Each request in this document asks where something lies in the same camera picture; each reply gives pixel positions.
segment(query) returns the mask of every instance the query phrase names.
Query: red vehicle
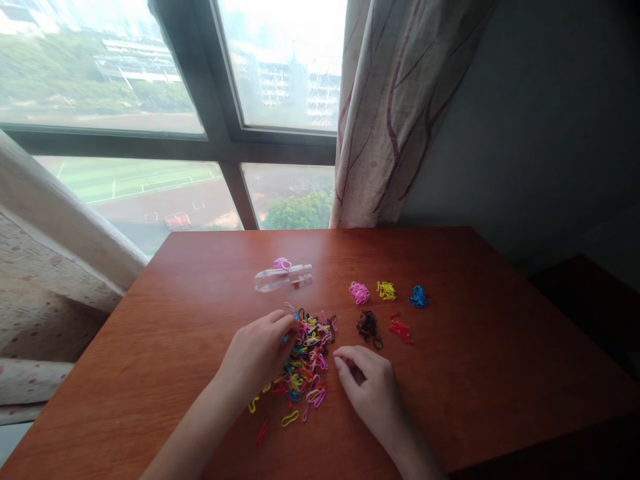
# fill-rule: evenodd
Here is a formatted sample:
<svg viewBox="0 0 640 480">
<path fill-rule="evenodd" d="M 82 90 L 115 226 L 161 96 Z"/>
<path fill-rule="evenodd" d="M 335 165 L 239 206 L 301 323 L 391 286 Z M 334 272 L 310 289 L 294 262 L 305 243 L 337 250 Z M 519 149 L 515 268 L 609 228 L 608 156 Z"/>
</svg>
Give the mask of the red vehicle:
<svg viewBox="0 0 640 480">
<path fill-rule="evenodd" d="M 174 213 L 165 217 L 167 228 L 171 231 L 188 230 L 191 220 L 186 212 Z"/>
</svg>

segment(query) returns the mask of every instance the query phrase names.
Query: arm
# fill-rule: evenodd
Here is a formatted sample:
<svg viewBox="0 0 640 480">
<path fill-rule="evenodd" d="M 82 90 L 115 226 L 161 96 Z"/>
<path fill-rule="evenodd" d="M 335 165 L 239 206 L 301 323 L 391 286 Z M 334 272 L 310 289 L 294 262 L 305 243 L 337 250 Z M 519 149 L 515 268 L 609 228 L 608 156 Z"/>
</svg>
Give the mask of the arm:
<svg viewBox="0 0 640 480">
<path fill-rule="evenodd" d="M 242 410 L 282 372 L 299 329 L 294 316 L 276 310 L 238 330 L 217 374 L 193 402 L 141 480 L 197 479 Z M 285 335 L 289 338 L 281 345 Z"/>
<path fill-rule="evenodd" d="M 402 406 L 391 362 L 360 345 L 340 347 L 333 354 L 340 383 L 354 410 L 402 478 L 446 479 Z"/>
</svg>

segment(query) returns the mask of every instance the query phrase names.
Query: window frame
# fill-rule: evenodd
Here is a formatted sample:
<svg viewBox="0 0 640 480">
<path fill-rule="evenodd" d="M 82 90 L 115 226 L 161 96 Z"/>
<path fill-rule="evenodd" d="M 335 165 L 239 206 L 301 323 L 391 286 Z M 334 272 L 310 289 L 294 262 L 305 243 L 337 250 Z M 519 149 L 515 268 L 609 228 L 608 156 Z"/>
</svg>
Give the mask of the window frame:
<svg viewBox="0 0 640 480">
<path fill-rule="evenodd" d="M 0 129 L 30 155 L 218 162 L 244 230 L 257 230 L 241 164 L 334 165 L 336 134 L 245 127 L 215 0 L 149 0 L 149 8 L 206 135 L 10 123 Z"/>
</svg>

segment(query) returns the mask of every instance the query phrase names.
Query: left hand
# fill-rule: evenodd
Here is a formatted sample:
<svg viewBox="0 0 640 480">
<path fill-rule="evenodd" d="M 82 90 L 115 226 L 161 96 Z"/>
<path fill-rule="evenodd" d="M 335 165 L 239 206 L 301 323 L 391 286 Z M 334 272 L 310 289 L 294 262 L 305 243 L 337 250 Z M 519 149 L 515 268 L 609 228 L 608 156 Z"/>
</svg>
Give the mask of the left hand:
<svg viewBox="0 0 640 480">
<path fill-rule="evenodd" d="M 282 372 L 300 330 L 293 315 L 276 310 L 242 327 L 227 349 L 214 380 L 243 407 Z M 289 338 L 280 344 L 282 338 Z"/>
</svg>

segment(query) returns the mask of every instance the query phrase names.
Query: window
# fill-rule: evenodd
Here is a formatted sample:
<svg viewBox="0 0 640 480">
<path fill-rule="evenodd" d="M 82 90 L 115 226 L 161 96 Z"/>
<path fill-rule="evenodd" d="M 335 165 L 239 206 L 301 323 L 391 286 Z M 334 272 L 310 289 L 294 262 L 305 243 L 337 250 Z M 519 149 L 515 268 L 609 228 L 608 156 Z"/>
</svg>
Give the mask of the window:
<svg viewBox="0 0 640 480">
<path fill-rule="evenodd" d="M 147 255 L 172 231 L 242 229 L 216 162 L 36 160 Z"/>
<path fill-rule="evenodd" d="M 2 3 L 0 121 L 204 133 L 145 0 Z"/>
<path fill-rule="evenodd" d="M 244 124 L 335 132 L 346 0 L 218 0 Z"/>
<path fill-rule="evenodd" d="M 0 0 L 0 129 L 148 255 L 172 231 L 327 228 L 345 9 Z"/>
<path fill-rule="evenodd" d="M 332 167 L 244 163 L 242 170 L 260 228 L 329 228 Z"/>
</svg>

